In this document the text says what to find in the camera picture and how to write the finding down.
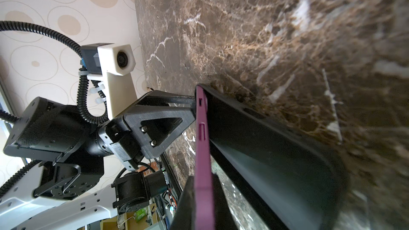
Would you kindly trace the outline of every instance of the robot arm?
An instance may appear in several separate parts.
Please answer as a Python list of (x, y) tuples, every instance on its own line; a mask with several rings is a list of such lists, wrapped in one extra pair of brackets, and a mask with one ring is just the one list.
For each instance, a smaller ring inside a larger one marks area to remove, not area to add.
[[(65, 202), (98, 183), (104, 174), (104, 156), (115, 154), (132, 171), (138, 169), (144, 156), (159, 157), (193, 122), (190, 106), (193, 100), (152, 91), (116, 118), (96, 127), (83, 121), (74, 106), (36, 98), (14, 124), (4, 151), (43, 161), (0, 198), (0, 222), (5, 224), (2, 229), (16, 225), (17, 229), (75, 229), (74, 226), (79, 228), (146, 207), (151, 197), (167, 189), (162, 171), (146, 177), (132, 172), (97, 192), (95, 197)], [(167, 104), (178, 102), (189, 106)], [(38, 138), (25, 145), (33, 134)], [(83, 202), (88, 204), (85, 209), (80, 206)]]

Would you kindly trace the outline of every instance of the black plastic mount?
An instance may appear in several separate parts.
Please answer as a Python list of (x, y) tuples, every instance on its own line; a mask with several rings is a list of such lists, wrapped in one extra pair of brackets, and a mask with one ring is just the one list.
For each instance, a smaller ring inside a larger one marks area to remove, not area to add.
[(192, 96), (151, 91), (104, 123), (98, 135), (127, 168), (137, 169), (144, 156), (159, 157), (193, 123), (194, 105)]
[(95, 187), (104, 174), (104, 158), (91, 156), (83, 149), (73, 153), (64, 163), (42, 162), (41, 183), (34, 197), (72, 200)]
[(73, 105), (35, 98), (14, 124), (3, 152), (8, 156), (64, 162), (95, 130)]
[[(230, 213), (225, 194), (219, 177), (215, 174), (213, 177), (213, 199), (214, 199), (214, 215), (216, 230), (236, 230), (237, 226), (234, 223), (232, 214)], [(170, 230), (178, 229), (195, 229), (195, 190), (194, 177), (187, 178), (183, 189), (183, 194), (179, 199), (177, 213), (173, 219)]]
[(111, 43), (93, 43), (81, 46), (83, 64), (91, 74), (102, 74), (99, 62), (98, 47)]
[(149, 205), (151, 197), (166, 192), (167, 185), (162, 171), (144, 177), (143, 173), (131, 172), (112, 183), (117, 201), (112, 204), (118, 213), (137, 211)]

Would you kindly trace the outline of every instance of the marble tabletop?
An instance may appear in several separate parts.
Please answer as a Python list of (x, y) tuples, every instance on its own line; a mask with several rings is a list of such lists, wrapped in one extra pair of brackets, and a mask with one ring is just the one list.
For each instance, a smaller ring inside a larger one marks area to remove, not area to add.
[[(331, 146), (350, 188), (335, 229), (408, 229), (409, 0), (135, 0), (146, 81), (197, 83)], [(194, 129), (168, 149), (183, 186)], [(240, 229), (265, 229), (218, 172)]]

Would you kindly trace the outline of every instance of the wire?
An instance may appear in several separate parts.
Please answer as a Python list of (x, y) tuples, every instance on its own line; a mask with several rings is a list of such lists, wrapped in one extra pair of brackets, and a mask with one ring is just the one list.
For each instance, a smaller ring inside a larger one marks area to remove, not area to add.
[(0, 187), (0, 198), (5, 195), (21, 178), (29, 171), (32, 167), (34, 167), (36, 164), (41, 162), (40, 160), (33, 160), (20, 170), (16, 172), (9, 180), (6, 181), (1, 187)]
[(132, 217), (128, 218), (127, 220), (125, 220), (122, 224), (120, 224), (120, 225), (118, 226), (118, 228), (120, 228), (121, 225), (125, 224), (125, 222), (127, 222), (127, 221), (128, 221), (129, 219), (131, 219), (131, 218), (134, 218), (134, 219), (136, 220), (136, 218), (135, 218), (134, 216), (132, 216)]
[(145, 166), (145, 167), (146, 167), (146, 169), (143, 169), (143, 170), (140, 171), (140, 172), (147, 171), (148, 169), (151, 169), (152, 172), (155, 172), (155, 170), (154, 170), (149, 164), (146, 164), (146, 163), (144, 163), (144, 162), (140, 162), (140, 163), (138, 163), (138, 165), (140, 165), (140, 166)]
[[(14, 22), (14, 21), (0, 21), (0, 31), (8, 31), (8, 30), (16, 30), (16, 31), (27, 31), (27, 32), (33, 32), (37, 34), (41, 34), (47, 37), (50, 37), (52, 39), (55, 39), (66, 46), (68, 46), (70, 49), (72, 49), (78, 56), (82, 58), (82, 53), (81, 53), (81, 46), (77, 44), (74, 40), (70, 39), (67, 36), (64, 36), (63, 34), (52, 30), (47, 27), (43, 27), (34, 23), (28, 23), (28, 22)], [(79, 71), (87, 71), (87, 68), (84, 66), (79, 69)], [(92, 81), (92, 84), (98, 88), (98, 81)], [(105, 104), (105, 113), (104, 115), (101, 116), (93, 116), (91, 113), (88, 111), (87, 108), (87, 92), (88, 92), (88, 79), (86, 75), (80, 75), (79, 76), (79, 83), (78, 83), (78, 94), (77, 94), (77, 107), (78, 110), (84, 118), (85, 121), (99, 125), (101, 123), (104, 123), (108, 121), (108, 110), (106, 108), (106, 102)], [(98, 94), (101, 96), (101, 98), (105, 97), (105, 94), (103, 91), (98, 91)]]
[(169, 196), (169, 201), (171, 202), (171, 205), (172, 205), (172, 200), (173, 200), (173, 202), (175, 203), (175, 208), (177, 209), (177, 203), (176, 203), (174, 195), (172, 194), (172, 190), (170, 188), (168, 190), (168, 196)]
[(162, 169), (162, 162), (158, 162), (156, 158), (154, 159), (155, 159), (156, 164), (159, 166), (159, 169)]
[[(156, 222), (158, 222), (158, 225), (159, 225), (159, 220), (157, 219), (157, 215), (159, 214), (159, 211), (157, 210), (157, 208), (156, 208), (155, 212), (156, 212)], [(168, 229), (168, 228), (165, 227), (165, 225), (163, 224), (162, 216), (161, 216), (160, 214), (159, 214), (159, 218), (161, 219), (160, 222), (162, 223), (163, 229), (164, 229), (164, 230), (165, 230), (165, 229)]]
[(168, 202), (168, 200), (165, 199), (165, 197), (161, 196), (160, 198), (161, 198), (162, 202), (164, 202), (166, 205), (169, 205), (169, 202)]
[(0, 119), (14, 125), (14, 123), (17, 122), (18, 117), (0, 109)]
[(122, 176), (122, 174), (124, 174), (125, 171), (126, 171), (126, 167), (123, 168), (123, 169), (118, 173), (118, 175), (116, 176), (115, 179), (119, 179), (119, 178)]

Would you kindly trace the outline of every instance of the white cable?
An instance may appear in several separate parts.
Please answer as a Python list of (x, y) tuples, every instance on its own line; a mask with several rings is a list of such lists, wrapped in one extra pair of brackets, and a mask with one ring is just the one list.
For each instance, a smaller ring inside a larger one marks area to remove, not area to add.
[(132, 216), (132, 217), (128, 218), (127, 220), (125, 220), (122, 224), (120, 224), (120, 225), (118, 226), (118, 228), (120, 228), (121, 225), (125, 224), (125, 222), (127, 222), (127, 221), (128, 221), (129, 219), (131, 219), (131, 218), (134, 218), (134, 219), (136, 220), (136, 218)]
[[(156, 221), (157, 221), (157, 215), (159, 214), (159, 212), (157, 211), (157, 206), (156, 206), (156, 210), (155, 210), (155, 212), (156, 212)], [(165, 227), (165, 225), (163, 224), (163, 221), (161, 220), (160, 222), (162, 223), (163, 230), (165, 230), (165, 229), (166, 229), (166, 227)]]

